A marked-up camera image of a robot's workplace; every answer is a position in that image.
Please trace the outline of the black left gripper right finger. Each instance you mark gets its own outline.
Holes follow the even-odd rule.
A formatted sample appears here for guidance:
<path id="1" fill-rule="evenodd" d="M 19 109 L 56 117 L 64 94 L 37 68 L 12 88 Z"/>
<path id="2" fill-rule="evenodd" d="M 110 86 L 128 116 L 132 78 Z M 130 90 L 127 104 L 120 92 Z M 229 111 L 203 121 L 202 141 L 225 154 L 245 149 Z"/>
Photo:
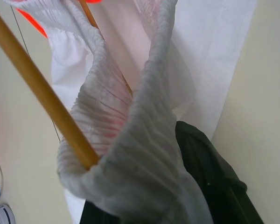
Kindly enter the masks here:
<path id="1" fill-rule="evenodd" d="M 246 193 L 247 185 L 202 131 L 177 121 L 176 140 L 183 164 L 203 192 L 214 223 L 263 223 Z"/>

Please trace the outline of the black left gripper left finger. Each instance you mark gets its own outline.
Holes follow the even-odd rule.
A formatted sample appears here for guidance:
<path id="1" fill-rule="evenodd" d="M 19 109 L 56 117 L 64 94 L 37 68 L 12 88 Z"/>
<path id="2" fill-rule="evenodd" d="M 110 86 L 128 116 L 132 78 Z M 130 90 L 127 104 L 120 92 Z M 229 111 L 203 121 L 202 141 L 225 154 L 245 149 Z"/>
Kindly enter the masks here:
<path id="1" fill-rule="evenodd" d="M 86 201 L 80 224 L 120 224 L 120 219 L 97 208 L 93 203 Z"/>

